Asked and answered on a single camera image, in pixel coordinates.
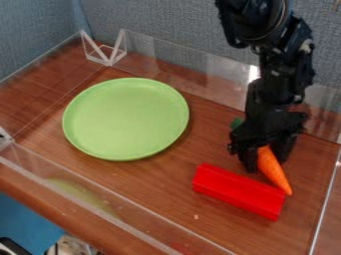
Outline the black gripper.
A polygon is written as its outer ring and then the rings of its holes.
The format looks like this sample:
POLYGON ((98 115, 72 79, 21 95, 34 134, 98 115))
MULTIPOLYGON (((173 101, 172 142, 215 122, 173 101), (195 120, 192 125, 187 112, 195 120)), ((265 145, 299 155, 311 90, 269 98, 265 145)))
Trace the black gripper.
POLYGON ((268 144, 277 162, 287 159, 307 120, 306 113, 291 112, 288 104, 271 103, 271 99, 263 81, 253 80, 247 87, 244 120, 228 135, 227 150, 237 154, 249 173, 256 171, 257 147, 268 144))

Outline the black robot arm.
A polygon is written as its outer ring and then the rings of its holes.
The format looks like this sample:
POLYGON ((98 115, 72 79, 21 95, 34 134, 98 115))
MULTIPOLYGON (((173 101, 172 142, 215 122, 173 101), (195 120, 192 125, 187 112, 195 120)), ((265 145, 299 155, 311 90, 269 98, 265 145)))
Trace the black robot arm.
POLYGON ((291 9, 291 0, 213 0, 227 44, 259 57, 259 78, 247 85, 244 120, 229 133, 227 150, 247 171, 259 169, 259 149, 268 146, 284 161, 302 133, 302 103, 312 84, 311 29, 291 9))

